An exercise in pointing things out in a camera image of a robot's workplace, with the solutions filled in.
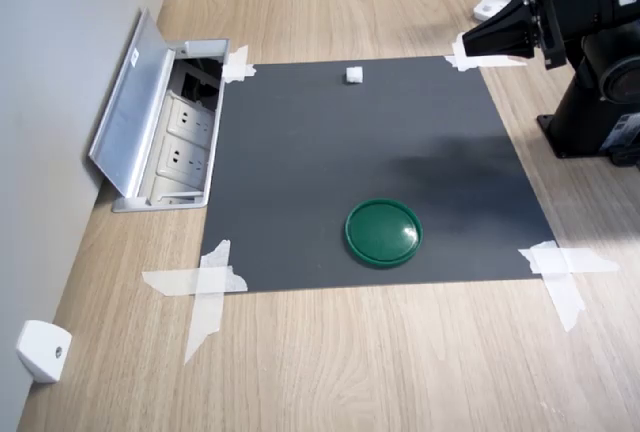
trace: metal lid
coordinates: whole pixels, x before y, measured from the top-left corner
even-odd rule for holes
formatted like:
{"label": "metal lid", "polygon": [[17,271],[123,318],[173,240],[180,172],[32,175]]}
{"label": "metal lid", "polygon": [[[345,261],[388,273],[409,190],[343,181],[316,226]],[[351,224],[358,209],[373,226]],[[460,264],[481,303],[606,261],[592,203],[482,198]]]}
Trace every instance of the metal lid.
{"label": "metal lid", "polygon": [[140,189],[175,51],[144,10],[98,127],[89,157],[124,197]]}
{"label": "metal lid", "polygon": [[406,205],[373,199],[351,211],[345,235],[359,259],[377,267],[394,267],[414,256],[422,242],[422,225]]}

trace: black mat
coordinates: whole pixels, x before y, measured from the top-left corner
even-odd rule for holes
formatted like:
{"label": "black mat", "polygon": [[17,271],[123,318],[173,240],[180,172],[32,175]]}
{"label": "black mat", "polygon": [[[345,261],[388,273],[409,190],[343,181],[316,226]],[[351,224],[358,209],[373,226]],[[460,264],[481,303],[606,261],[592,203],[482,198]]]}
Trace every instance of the black mat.
{"label": "black mat", "polygon": [[[345,85],[347,66],[364,83]],[[249,290],[531,278],[553,239],[477,70],[442,57],[256,66],[226,87],[202,254],[231,240]],[[415,257],[368,268],[344,221],[376,197],[424,227]]]}

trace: white tape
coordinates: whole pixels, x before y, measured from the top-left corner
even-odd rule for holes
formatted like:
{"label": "white tape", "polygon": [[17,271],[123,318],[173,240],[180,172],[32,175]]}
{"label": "white tape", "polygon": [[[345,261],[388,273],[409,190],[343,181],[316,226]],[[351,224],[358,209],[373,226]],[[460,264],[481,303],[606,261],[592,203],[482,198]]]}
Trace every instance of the white tape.
{"label": "white tape", "polygon": [[143,280],[151,287],[162,293],[165,297],[180,297],[183,295],[194,295],[198,286],[199,274],[215,275],[226,277],[226,281],[220,282],[221,285],[214,284],[203,289],[200,293],[212,294],[216,292],[225,292],[226,282],[230,282],[236,277],[233,275],[233,268],[213,267],[200,269],[184,269],[184,270],[158,270],[154,272],[143,272]]}
{"label": "white tape", "polygon": [[447,62],[457,68],[460,72],[464,72],[468,69],[474,69],[476,67],[522,67],[527,65],[526,62],[519,62],[517,60],[510,59],[506,55],[467,57],[467,53],[464,49],[464,43],[462,42],[462,35],[462,33],[458,34],[456,41],[451,44],[453,55],[445,57]]}
{"label": "white tape", "polygon": [[229,54],[227,63],[222,66],[222,78],[227,84],[234,80],[242,82],[245,77],[253,77],[256,75],[256,69],[253,67],[253,64],[247,64],[248,55],[248,45],[244,45]]}
{"label": "white tape", "polygon": [[555,241],[519,250],[531,272],[541,274],[565,331],[570,331],[586,306],[571,274],[616,272],[616,262],[603,259],[588,248],[559,248]]}
{"label": "white tape", "polygon": [[200,258],[199,269],[143,272],[143,280],[166,297],[195,294],[184,363],[205,339],[220,330],[225,292],[246,292],[247,283],[228,266],[231,242],[223,240]]}

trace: white cube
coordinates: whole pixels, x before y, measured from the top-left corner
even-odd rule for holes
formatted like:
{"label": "white cube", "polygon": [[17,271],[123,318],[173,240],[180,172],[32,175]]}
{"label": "white cube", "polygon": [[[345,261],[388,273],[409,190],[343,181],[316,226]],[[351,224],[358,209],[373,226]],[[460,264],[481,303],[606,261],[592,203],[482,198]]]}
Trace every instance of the white cube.
{"label": "white cube", "polygon": [[361,84],[362,67],[347,67],[347,82],[349,84]]}

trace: white wall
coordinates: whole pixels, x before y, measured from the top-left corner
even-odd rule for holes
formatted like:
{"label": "white wall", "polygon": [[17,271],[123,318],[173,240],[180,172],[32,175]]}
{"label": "white wall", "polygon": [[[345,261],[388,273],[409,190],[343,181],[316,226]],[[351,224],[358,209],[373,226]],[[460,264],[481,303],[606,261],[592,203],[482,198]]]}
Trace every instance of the white wall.
{"label": "white wall", "polygon": [[27,319],[55,315],[101,178],[93,130],[141,7],[162,0],[0,0],[0,430],[31,376],[15,353]]}

